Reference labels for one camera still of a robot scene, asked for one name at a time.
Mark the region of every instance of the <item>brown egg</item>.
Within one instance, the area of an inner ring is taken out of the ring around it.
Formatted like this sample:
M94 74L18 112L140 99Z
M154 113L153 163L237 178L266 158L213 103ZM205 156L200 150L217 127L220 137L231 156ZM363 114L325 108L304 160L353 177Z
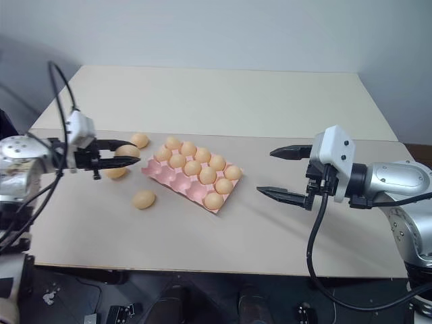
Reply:
M132 204L138 209L145 209L153 205L155 202L156 196L153 191L150 190L142 190L135 194L132 199Z
M196 176L201 171L201 163L198 161L192 160L187 162L187 164L183 168L183 172L187 176Z
M229 180L238 180L242 177L242 170L235 165L230 165L224 172L225 177Z
M181 154L183 154L185 157L189 155L195 155L196 152L196 146L194 143L185 141L183 142L182 148L180 149Z
M132 144L136 145L139 149L142 149L143 147L146 147L149 143L149 138L144 133L135 133L130 138L130 141Z
M110 179L118 179L126 173L126 168L118 167L115 169L104 169L103 173Z
M173 136L168 136L167 140L165 141L165 146L170 150L179 150L181 145L182 143Z
M206 195L204 198L204 206L206 206L211 211L221 208L222 205L223 205L223 197L216 192L212 192Z
M177 167L184 167L185 164L186 164L186 158L184 155L181 154L173 155L169 159L169 166L174 169Z
M233 184L228 179L219 179L215 184L215 189L219 194L230 194L233 189Z
M225 168L225 159L221 155L212 155L209 165L216 171L222 171Z
M140 157L141 152L134 145L123 145L114 152L116 157Z
M202 184L212 184L216 180L216 171L212 167L205 167L201 170L199 178Z
M171 152L171 150L169 150L168 148L162 146L156 153L155 153L155 158L157 161L162 162L162 161L168 161L171 156L173 155L173 153Z
M195 153L195 159L201 163L207 163L210 161L210 151L205 147L198 147Z

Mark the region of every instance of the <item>egg carton cup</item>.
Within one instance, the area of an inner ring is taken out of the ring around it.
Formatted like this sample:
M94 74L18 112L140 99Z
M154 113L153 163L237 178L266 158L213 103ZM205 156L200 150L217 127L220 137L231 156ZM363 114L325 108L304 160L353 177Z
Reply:
M172 154L176 155L180 154L180 152L179 150L172 150ZM192 155L188 155L186 157L186 162L192 161L193 159L194 157ZM215 184L217 180L223 179L225 177L223 172L230 165L232 165L232 163L227 161L223 171L216 171L216 180L212 184L202 184L198 178L198 175L186 175L183 172L182 167L172 168L169 166L168 161L158 162L154 156L148 160L147 167L143 167L141 172L146 176L158 181L158 183L171 188L173 191L179 194L182 194L187 199L204 207L206 210L216 214L220 209L210 210L206 208L204 205L204 198L206 195L212 192L217 192L215 189ZM201 163L201 169L204 169L208 166L208 163ZM236 184L239 180L230 180L233 184L233 190L231 193L234 191L234 188L236 187ZM222 206L225 204L225 201L228 199L228 196L231 193L221 195L223 197Z

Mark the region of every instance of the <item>white wall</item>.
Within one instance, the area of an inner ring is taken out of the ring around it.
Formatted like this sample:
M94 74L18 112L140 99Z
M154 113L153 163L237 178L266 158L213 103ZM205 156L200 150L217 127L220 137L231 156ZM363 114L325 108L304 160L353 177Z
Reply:
M3 0L0 14L6 35L85 64L359 72L400 140L432 144L430 0Z

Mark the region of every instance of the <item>white table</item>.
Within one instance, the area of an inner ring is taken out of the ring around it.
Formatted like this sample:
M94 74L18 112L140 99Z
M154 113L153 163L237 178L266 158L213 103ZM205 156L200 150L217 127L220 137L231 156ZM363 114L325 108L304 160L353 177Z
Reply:
M125 130L157 130L162 134L149 134L152 142L142 151L145 160L163 143L168 130L189 133L178 137L225 155L244 168L245 176L216 217L142 175L144 161L130 167L131 173L117 182L96 182L83 171L66 174L32 227L31 253L38 264L307 275L306 241L316 210L308 212L280 204L254 189L257 185L273 185L304 192L307 161L279 160L269 157L268 152L279 146L309 143L298 137L312 138L328 125L340 124L361 139L356 141L358 162L410 158L402 144L389 142L396 139L393 132L358 78L351 74L85 66L71 85L83 112L94 118L98 129L109 130L100 131L100 138L127 140L132 133ZM265 93L259 91L262 86ZM288 98L294 98L295 106L288 104ZM257 109L266 101L266 110ZM361 113L358 103L364 105ZM256 110L246 120L248 105ZM308 111L290 108L306 106ZM115 120L115 115L104 114L117 107L121 107L122 118ZM224 114L216 115L205 128L199 123L202 115L188 118L203 107L221 107ZM233 107L238 107L232 111L233 120L221 124ZM172 117L163 122L167 111L172 111ZM270 116L280 112L283 118L274 118L273 126L266 124L273 120ZM297 119L290 119L291 114ZM55 130L59 127L57 119L53 107L49 107L35 124L37 134L60 134ZM133 194L141 188L157 194L155 206L145 211L130 205ZM348 204L329 203L314 260L319 275L405 276L384 214L378 210L356 211Z

